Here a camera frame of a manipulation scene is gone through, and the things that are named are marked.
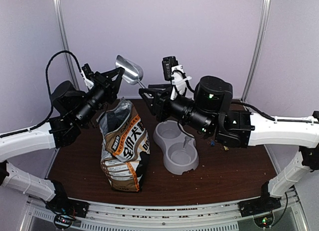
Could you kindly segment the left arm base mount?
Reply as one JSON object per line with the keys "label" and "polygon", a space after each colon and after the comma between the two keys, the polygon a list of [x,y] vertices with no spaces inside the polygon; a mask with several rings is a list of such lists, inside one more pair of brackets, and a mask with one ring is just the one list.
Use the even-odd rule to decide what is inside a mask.
{"label": "left arm base mount", "polygon": [[59,208],[51,202],[43,202],[45,207],[55,214],[53,224],[60,230],[70,228],[77,221],[76,218],[85,218],[89,209],[87,202],[77,200],[70,200],[67,208]]}

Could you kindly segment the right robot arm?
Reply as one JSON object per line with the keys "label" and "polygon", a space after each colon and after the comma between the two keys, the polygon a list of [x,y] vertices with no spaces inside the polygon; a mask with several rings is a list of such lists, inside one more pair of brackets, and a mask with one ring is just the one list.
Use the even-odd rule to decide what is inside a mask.
{"label": "right robot arm", "polygon": [[306,173],[319,168],[319,114],[304,118],[270,116],[252,105],[245,110],[231,110],[232,85],[214,76],[200,79],[189,99],[177,94],[176,84],[150,85],[139,90],[150,112],[162,122],[174,117],[205,138],[229,148],[246,148],[265,144],[295,145],[298,151],[277,176],[262,186],[256,200],[259,211],[267,211],[275,199],[297,183]]}

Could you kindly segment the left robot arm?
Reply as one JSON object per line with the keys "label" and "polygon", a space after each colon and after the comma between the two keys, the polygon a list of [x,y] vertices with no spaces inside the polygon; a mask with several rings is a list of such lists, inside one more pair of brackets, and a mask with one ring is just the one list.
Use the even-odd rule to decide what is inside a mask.
{"label": "left robot arm", "polygon": [[115,68],[107,72],[92,72],[89,65],[81,69],[88,92],[76,90],[66,80],[50,95],[58,112],[41,124],[0,136],[0,185],[42,199],[48,208],[59,213],[73,209],[63,185],[58,181],[42,179],[14,166],[9,158],[44,149],[59,149],[75,142],[81,129],[87,129],[91,119],[105,103],[112,104],[125,70]]}

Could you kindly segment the dog food bag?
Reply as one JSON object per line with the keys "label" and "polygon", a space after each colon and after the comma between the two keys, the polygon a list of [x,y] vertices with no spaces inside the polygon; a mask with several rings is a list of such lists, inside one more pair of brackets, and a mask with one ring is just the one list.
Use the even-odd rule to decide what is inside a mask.
{"label": "dog food bag", "polygon": [[111,188],[140,192],[150,160],[150,140],[134,104],[122,98],[97,122],[103,137],[100,166]]}

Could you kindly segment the metal scoop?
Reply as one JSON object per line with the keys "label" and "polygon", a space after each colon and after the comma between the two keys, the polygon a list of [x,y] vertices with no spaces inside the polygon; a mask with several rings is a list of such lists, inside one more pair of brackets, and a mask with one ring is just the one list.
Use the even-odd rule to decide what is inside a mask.
{"label": "metal scoop", "polygon": [[143,69],[135,64],[134,62],[122,57],[121,55],[117,55],[115,60],[115,67],[116,68],[123,68],[124,80],[130,85],[139,85],[141,88],[146,88],[146,86],[142,83],[142,79],[144,76]]}

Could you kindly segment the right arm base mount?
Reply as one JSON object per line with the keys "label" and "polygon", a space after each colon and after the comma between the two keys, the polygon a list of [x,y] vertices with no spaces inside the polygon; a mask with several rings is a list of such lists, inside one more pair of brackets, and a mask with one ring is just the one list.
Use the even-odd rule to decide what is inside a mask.
{"label": "right arm base mount", "polygon": [[270,228],[275,221],[273,210],[281,207],[280,199],[261,197],[241,201],[238,203],[241,217],[250,217],[254,219],[254,223],[259,228]]}

